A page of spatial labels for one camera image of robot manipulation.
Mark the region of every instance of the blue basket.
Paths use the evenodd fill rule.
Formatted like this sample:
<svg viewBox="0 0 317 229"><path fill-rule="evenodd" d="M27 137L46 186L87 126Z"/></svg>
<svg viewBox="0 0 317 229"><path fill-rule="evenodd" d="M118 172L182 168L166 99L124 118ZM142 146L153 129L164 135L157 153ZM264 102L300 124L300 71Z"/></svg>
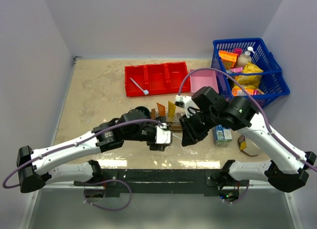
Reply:
<svg viewBox="0 0 317 229"><path fill-rule="evenodd" d="M265 94L252 96L262 108L272 103L278 97L290 93L290 90L283 79L281 67L274 59L273 54L267 50L264 41L261 38L215 40L213 41L213 47L211 67L220 69L223 72L225 72L225 68L219 56L220 50L233 52L234 48L241 48L244 53L247 50L247 47L253 47L255 54L251 54L252 63L261 68L263 73L246 75L262 75L259 89ZM216 76L219 94L221 94L227 101L230 101L233 98L233 95L227 78L218 73L216 73Z"/></svg>

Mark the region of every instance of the white container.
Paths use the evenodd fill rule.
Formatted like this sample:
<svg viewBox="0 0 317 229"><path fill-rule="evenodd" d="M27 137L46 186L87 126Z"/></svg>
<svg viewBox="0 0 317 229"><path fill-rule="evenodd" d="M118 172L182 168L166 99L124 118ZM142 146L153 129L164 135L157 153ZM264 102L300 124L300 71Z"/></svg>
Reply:
<svg viewBox="0 0 317 229"><path fill-rule="evenodd" d="M251 52L255 53L253 47L248 47L248 50L238 57L235 68L245 67L248 62L251 62Z"/></svg>

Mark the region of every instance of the beige tabletop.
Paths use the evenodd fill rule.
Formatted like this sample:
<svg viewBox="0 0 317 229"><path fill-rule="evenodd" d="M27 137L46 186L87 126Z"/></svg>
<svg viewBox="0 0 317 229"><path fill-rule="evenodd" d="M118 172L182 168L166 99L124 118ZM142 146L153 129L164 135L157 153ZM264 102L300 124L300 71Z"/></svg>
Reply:
<svg viewBox="0 0 317 229"><path fill-rule="evenodd" d="M77 61L65 106L59 123L55 144L73 139L104 121L120 117L137 106L156 108L157 102L167 106L175 94L128 98L124 87L124 67L150 63L179 62L179 59L80 59ZM188 69L210 67L210 59L188 59ZM134 169L218 169L227 160L264 161L264 153L248 157L239 151L237 132L226 146L215 146L213 136L194 146L182 147L173 138L165 152L150 151L145 142L125 141L123 147L105 153L86 156L70 163L98 160L102 168Z"/></svg>

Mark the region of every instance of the red plastic bin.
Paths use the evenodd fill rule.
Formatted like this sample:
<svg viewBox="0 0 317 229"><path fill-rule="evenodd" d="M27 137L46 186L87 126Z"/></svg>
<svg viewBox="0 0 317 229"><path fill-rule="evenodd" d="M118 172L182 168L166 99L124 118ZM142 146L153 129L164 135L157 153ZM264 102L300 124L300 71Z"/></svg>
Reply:
<svg viewBox="0 0 317 229"><path fill-rule="evenodd" d="M146 64L125 67L125 92L127 97L144 96L130 80L133 78L149 95L178 93L179 87L188 74L185 62ZM190 80L186 80L182 92L190 91Z"/></svg>

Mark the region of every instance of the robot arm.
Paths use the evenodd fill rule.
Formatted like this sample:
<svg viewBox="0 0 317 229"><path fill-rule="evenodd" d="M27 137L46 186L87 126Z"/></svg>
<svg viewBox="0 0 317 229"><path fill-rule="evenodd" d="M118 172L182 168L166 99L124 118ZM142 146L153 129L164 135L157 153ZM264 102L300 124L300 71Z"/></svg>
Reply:
<svg viewBox="0 0 317 229"><path fill-rule="evenodd" d="M146 141L150 150L164 151L172 143L165 117L158 117L161 125L142 122L115 128L114 126L133 120L145 119L141 111L131 110L121 118L104 122L82 136L55 146L32 150L29 146L19 149L17 166L39 158L18 171L20 191L32 192L46 184L61 181L99 182L103 176L97 161L79 165L64 165L77 158L103 153L122 147L125 140ZM113 130L98 134L112 127Z"/></svg>
<svg viewBox="0 0 317 229"><path fill-rule="evenodd" d="M264 117L245 97L234 97L227 102L211 87L203 87L193 97L176 96L176 104L183 107L186 113L180 119L183 128L183 146L203 140L211 128L221 124L251 139L271 158L271 161L255 163L227 161L220 174L213 175L214 179L223 185L229 181L251 179L268 181L281 191L291 192L306 184L309 175L305 171L307 168L304 163L296 159L271 136ZM300 156L301 160L314 164L316 160L314 153L297 149L272 127L271 129Z"/></svg>

